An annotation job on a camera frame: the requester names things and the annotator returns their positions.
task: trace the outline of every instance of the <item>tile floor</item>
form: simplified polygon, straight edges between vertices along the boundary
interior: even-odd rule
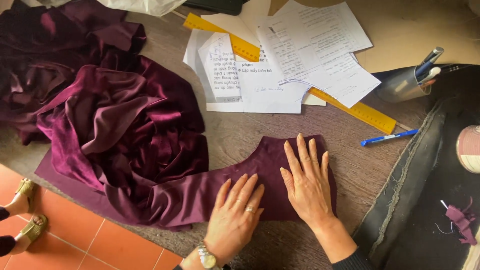
[[[0,205],[23,177],[0,164]],[[29,249],[0,257],[0,270],[171,270],[182,258],[59,195],[39,188],[35,213],[49,219],[47,233]],[[0,235],[16,236],[31,214],[0,222]]]

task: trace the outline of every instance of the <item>beige sandal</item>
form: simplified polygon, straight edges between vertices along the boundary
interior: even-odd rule
[[[33,199],[38,189],[38,185],[35,184],[32,180],[23,178],[18,184],[18,189],[15,191],[15,194],[21,193],[27,196],[28,198],[28,212],[33,212]]]
[[[20,233],[28,237],[30,242],[35,241],[40,234],[47,228],[48,219],[45,215],[38,215],[38,218],[42,220],[42,225],[37,225],[34,221],[34,217],[29,221],[29,223],[23,228]]]

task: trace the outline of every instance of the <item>watch face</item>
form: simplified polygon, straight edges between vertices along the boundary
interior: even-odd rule
[[[213,268],[216,265],[216,258],[213,255],[207,255],[202,262],[203,266],[207,269]]]

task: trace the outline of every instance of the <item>spool of thread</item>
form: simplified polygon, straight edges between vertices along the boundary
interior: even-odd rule
[[[462,166],[472,173],[480,173],[480,125],[466,127],[456,141],[456,155]]]

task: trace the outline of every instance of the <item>cardboard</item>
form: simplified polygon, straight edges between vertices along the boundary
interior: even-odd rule
[[[269,15],[288,0],[271,0]],[[298,0],[311,7],[341,0]],[[433,48],[445,49],[436,63],[480,64],[480,19],[461,1],[347,0],[373,43],[355,52],[368,72],[418,65]]]

